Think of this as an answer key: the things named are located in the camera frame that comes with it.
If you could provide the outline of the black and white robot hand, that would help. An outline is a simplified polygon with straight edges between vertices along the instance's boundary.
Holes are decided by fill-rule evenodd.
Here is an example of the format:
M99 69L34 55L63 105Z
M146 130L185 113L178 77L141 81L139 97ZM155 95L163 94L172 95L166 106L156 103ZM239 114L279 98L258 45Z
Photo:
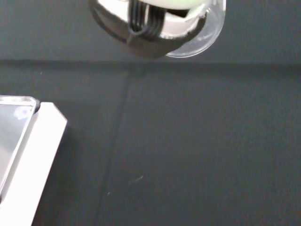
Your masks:
M96 23L128 51L160 58L203 30L210 0L90 0Z

